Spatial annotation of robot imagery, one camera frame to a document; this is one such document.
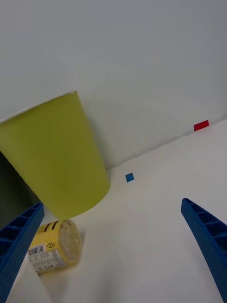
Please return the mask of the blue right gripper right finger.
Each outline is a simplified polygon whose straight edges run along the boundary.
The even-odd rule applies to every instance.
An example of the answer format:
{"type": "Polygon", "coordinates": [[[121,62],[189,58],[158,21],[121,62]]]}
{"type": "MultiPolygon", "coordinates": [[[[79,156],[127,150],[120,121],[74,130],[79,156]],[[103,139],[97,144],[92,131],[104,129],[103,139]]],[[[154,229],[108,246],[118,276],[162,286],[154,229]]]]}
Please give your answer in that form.
{"type": "Polygon", "coordinates": [[[223,302],[227,302],[227,225],[184,198],[181,213],[210,269],[223,302]]]}

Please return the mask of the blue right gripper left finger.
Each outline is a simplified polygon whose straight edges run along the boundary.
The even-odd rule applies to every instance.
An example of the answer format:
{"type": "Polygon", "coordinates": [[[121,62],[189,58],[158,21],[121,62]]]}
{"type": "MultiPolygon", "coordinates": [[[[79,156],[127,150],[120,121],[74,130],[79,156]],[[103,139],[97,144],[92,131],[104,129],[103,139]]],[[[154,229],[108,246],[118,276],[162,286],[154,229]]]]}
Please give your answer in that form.
{"type": "Polygon", "coordinates": [[[30,207],[0,230],[0,301],[6,302],[30,244],[44,218],[44,205],[30,207]]]}

